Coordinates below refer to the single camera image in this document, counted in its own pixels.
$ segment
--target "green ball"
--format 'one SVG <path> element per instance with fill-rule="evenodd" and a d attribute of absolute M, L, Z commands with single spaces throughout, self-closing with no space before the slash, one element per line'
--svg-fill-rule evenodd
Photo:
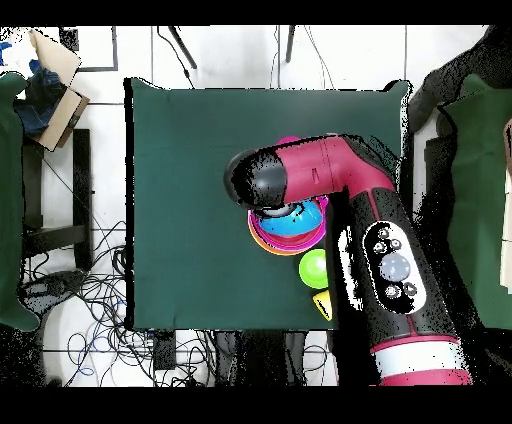
<path fill-rule="evenodd" d="M 325 250 L 313 249 L 306 253 L 299 263 L 300 279 L 314 289 L 325 289 L 328 286 Z"/>

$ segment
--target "green tablecloth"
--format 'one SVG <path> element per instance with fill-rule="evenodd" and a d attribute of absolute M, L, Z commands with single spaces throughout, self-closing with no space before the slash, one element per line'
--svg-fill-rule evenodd
<path fill-rule="evenodd" d="M 512 90 L 493 89 L 470 75 L 459 100 L 444 109 L 457 127 L 450 250 L 483 324 L 512 330 L 512 295 L 500 286 L 506 166 L 503 130 L 512 117 Z"/>
<path fill-rule="evenodd" d="M 27 87 L 17 73 L 0 76 L 0 323 L 33 331 L 39 319 L 18 301 L 22 249 L 22 156 L 23 127 L 13 101 Z"/>
<path fill-rule="evenodd" d="M 387 92 L 132 87 L 135 327 L 332 328 L 293 259 L 253 241 L 224 169 L 242 150 L 329 132 L 377 138 L 399 156 L 407 82 Z"/>

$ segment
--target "yellow block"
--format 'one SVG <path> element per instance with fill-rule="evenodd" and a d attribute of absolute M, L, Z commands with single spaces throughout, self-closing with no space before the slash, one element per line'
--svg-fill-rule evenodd
<path fill-rule="evenodd" d="M 313 296 L 313 302 L 316 307 L 320 310 L 322 315 L 327 321 L 332 320 L 332 306 L 331 298 L 329 296 L 329 290 L 325 290 Z"/>

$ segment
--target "robot control panel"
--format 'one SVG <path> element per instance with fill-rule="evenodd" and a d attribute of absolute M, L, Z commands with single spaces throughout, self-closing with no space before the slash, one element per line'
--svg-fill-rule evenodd
<path fill-rule="evenodd" d="M 363 251 L 382 307 L 397 314 L 412 314 L 425 305 L 425 286 L 399 226 L 387 221 L 372 224 L 363 237 Z"/>

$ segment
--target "white tiled floor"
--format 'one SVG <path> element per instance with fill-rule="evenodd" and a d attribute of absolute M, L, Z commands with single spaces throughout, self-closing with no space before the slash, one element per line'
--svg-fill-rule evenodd
<path fill-rule="evenodd" d="M 272 59 L 277 51 L 274 40 L 274 26 L 213 26 L 182 27 L 180 35 L 198 64 L 198 70 L 191 70 L 191 79 L 196 88 L 206 87 L 269 87 Z M 189 83 L 171 47 L 160 39 L 156 27 L 117 27 L 117 51 L 119 70 L 117 72 L 82 72 L 75 76 L 72 87 L 91 99 L 78 122 L 78 128 L 91 130 L 93 213 L 95 243 L 118 221 L 126 218 L 125 213 L 125 122 L 124 122 L 124 77 L 141 77 L 163 88 L 188 88 Z M 457 54 L 471 47 L 484 33 L 485 27 L 473 26 L 312 26 L 316 46 L 327 64 L 335 88 L 382 89 L 392 80 L 408 78 L 416 90 L 423 78 L 434 68 L 446 63 Z M 44 30 L 54 38 L 55 28 Z M 161 34 L 172 40 L 166 27 Z M 83 49 L 110 49 L 108 31 L 101 28 L 97 42 L 81 42 Z M 291 63 L 284 61 L 287 26 L 281 27 L 281 88 L 322 88 L 322 73 L 316 52 L 307 37 L 305 29 L 298 27 L 293 46 Z M 87 51 L 84 66 L 91 64 L 94 52 Z M 179 52 L 185 66 L 188 62 Z M 326 87 L 330 87 L 328 76 Z M 274 67 L 273 87 L 277 86 L 277 63 Z M 423 147 L 427 134 L 425 129 L 418 137 L 416 149 L 417 171 L 415 188 L 417 201 L 424 188 Z M 72 140 L 63 149 L 47 152 L 46 159 L 61 178 L 71 187 L 72 183 Z M 45 225 L 60 226 L 72 222 L 72 194 L 45 167 L 43 188 L 43 214 Z M 110 245 L 123 244 L 125 226 L 109 235 Z M 33 266 L 44 257 L 32 259 Z M 50 261 L 44 271 L 74 269 L 71 251 L 51 252 Z M 95 273 L 108 274 L 111 265 L 108 259 L 101 261 Z M 69 337 L 76 332 L 85 332 L 93 323 L 92 317 L 78 299 L 71 299 L 56 307 L 50 314 L 46 326 L 44 347 L 45 361 L 50 375 L 61 376 L 65 381 L 77 371 L 77 366 L 68 357 L 66 350 Z M 191 331 L 179 332 L 179 341 L 194 338 Z M 313 332 L 307 338 L 307 345 L 326 345 L 324 332 Z M 76 362 L 79 352 L 72 353 Z M 113 353 L 94 351 L 82 367 L 96 368 L 97 373 L 85 376 L 78 373 L 72 386 L 96 386 L 114 358 Z M 304 355 L 305 369 L 322 364 L 324 354 L 320 349 L 311 348 Z M 143 364 L 151 374 L 151 364 Z M 181 371 L 169 372 L 165 381 Z M 327 355 L 326 366 L 308 372 L 311 385 L 335 385 L 336 373 L 332 355 Z M 106 373 L 104 386 L 151 386 L 138 366 L 116 361 L 112 376 Z M 206 378 L 206 370 L 199 367 L 196 377 Z"/>

